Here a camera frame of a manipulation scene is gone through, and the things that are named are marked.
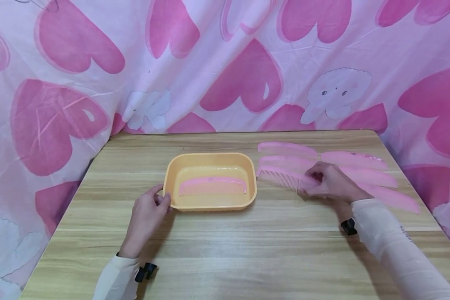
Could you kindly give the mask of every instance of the hand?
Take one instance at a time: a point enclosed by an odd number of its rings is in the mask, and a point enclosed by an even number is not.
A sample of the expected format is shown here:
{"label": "hand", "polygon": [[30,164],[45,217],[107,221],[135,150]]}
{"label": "hand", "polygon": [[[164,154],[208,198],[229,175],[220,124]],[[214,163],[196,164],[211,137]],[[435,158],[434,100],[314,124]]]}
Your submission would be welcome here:
{"label": "hand", "polygon": [[154,186],[135,200],[127,236],[120,247],[120,257],[138,258],[145,242],[160,226],[166,213],[171,211],[170,194],[164,197],[157,195],[163,187],[163,184]]}
{"label": "hand", "polygon": [[319,161],[305,175],[320,181],[321,184],[308,190],[299,190],[299,194],[344,200],[347,203],[373,198],[336,165]]}

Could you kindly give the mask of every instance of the white sleeve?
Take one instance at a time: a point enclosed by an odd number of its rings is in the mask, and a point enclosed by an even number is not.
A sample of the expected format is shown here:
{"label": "white sleeve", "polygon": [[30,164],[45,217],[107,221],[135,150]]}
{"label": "white sleeve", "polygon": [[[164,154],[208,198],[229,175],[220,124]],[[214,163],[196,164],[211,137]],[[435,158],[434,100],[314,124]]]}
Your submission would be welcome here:
{"label": "white sleeve", "polygon": [[98,278],[92,300],[134,300],[138,270],[138,259],[114,256]]}
{"label": "white sleeve", "polygon": [[450,284],[376,199],[352,203],[360,241],[380,261],[406,300],[450,300]]}

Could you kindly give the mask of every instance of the finger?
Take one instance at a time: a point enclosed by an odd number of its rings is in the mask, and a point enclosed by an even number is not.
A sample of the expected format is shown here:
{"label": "finger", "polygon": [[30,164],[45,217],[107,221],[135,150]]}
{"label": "finger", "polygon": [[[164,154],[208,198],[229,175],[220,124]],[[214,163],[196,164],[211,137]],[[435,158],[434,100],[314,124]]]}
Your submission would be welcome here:
{"label": "finger", "polygon": [[163,190],[164,185],[163,184],[158,184],[154,187],[152,187],[151,189],[147,190],[147,192],[145,193],[146,195],[149,196],[154,196],[156,195],[156,193],[158,193],[160,190]]}
{"label": "finger", "polygon": [[160,203],[162,203],[162,201],[164,201],[164,197],[160,196],[160,195],[155,195],[156,196],[156,200],[155,200],[155,204],[157,206],[160,205]]}
{"label": "finger", "polygon": [[324,167],[323,161],[317,161],[317,162],[313,165],[313,167],[311,167],[310,169],[308,169],[308,170],[305,172],[305,175],[311,176],[313,173],[323,173],[324,170],[325,170],[325,167]]}
{"label": "finger", "polygon": [[328,192],[324,189],[323,185],[319,185],[317,187],[311,187],[310,189],[306,190],[307,196],[319,196],[319,197],[326,197],[328,195]]}
{"label": "finger", "polygon": [[171,203],[172,203],[172,198],[170,197],[169,193],[166,193],[164,198],[163,198],[163,200],[162,200],[162,203],[160,203],[160,205],[158,207],[160,209],[162,209],[162,211],[164,211],[164,214],[166,214],[166,212],[167,212],[168,208],[170,207]]}
{"label": "finger", "polygon": [[320,182],[323,181],[323,173],[312,173],[310,175],[310,177],[312,177],[314,180],[317,180],[317,181],[320,181]]}
{"label": "finger", "polygon": [[304,190],[304,189],[299,189],[298,191],[297,191],[297,194],[299,195],[299,196],[308,196],[308,193],[307,193],[307,191],[306,190]]}

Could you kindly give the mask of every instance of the pink curtain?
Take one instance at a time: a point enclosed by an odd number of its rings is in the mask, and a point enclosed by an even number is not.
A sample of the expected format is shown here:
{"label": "pink curtain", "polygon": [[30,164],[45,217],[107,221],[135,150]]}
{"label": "pink curtain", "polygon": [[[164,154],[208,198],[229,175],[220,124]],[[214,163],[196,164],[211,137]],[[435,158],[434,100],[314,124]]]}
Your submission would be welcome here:
{"label": "pink curtain", "polygon": [[120,130],[373,129],[450,238],[450,0],[125,2],[0,0],[0,300]]}

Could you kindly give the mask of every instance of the wood grain surface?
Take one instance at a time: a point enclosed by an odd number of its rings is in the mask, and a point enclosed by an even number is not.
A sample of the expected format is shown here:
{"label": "wood grain surface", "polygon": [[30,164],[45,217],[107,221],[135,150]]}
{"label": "wood grain surface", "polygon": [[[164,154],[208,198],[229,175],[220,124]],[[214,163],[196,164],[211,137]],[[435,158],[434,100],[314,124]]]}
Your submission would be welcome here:
{"label": "wood grain surface", "polygon": [[[372,131],[120,134],[90,165],[21,299],[91,299],[124,238],[134,199],[163,182],[172,158],[242,152],[257,164],[257,144],[267,140],[384,159],[399,191],[421,207],[420,215],[392,211],[450,282],[449,240]],[[399,299],[358,237],[339,231],[348,208],[332,204],[259,183],[256,200],[243,211],[174,212],[144,249],[142,260],[159,269],[153,280],[140,284],[138,299]]]}

